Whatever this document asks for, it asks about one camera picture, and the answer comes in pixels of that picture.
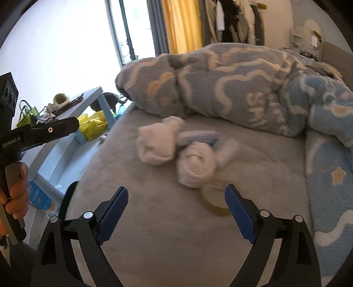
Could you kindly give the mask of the person's left hand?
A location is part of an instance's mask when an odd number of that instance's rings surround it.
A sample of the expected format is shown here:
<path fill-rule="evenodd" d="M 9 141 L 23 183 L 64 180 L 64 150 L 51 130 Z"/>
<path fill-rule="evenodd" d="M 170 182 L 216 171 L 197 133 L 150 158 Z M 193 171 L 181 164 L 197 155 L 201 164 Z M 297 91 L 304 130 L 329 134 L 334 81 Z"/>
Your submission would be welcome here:
<path fill-rule="evenodd" d="M 20 177 L 9 190 L 9 197 L 1 190 L 1 204 L 15 219 L 22 219 L 28 212 L 28 167 L 21 163 Z"/>

